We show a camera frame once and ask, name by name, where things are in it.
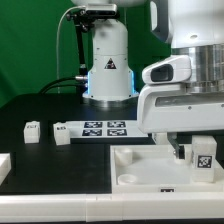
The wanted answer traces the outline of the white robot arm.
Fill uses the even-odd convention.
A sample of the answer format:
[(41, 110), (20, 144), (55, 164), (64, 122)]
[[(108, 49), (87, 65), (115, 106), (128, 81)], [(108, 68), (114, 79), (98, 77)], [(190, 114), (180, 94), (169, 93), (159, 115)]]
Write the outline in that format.
[[(164, 133), (183, 159), (179, 132), (224, 129), (224, 0), (71, 0), (79, 25), (93, 30), (93, 66), (83, 98), (103, 107), (136, 98), (141, 132)], [(150, 4), (155, 37), (171, 45), (166, 59), (145, 67), (137, 92), (126, 62), (127, 30), (119, 7)]]

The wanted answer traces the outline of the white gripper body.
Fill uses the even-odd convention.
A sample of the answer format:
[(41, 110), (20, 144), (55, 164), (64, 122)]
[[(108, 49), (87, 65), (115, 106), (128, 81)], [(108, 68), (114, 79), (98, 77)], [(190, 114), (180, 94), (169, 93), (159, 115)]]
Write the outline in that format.
[(143, 133), (224, 129), (224, 93), (186, 94), (183, 84), (145, 85), (137, 106)]

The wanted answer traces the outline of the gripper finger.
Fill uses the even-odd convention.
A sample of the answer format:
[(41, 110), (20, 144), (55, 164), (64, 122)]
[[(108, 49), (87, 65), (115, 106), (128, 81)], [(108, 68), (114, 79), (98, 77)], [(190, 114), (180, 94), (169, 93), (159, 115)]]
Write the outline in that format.
[(177, 134), (176, 133), (168, 133), (167, 139), (171, 146), (174, 148), (174, 155), (177, 159), (184, 160), (185, 159), (185, 149), (183, 146), (179, 145), (177, 142)]

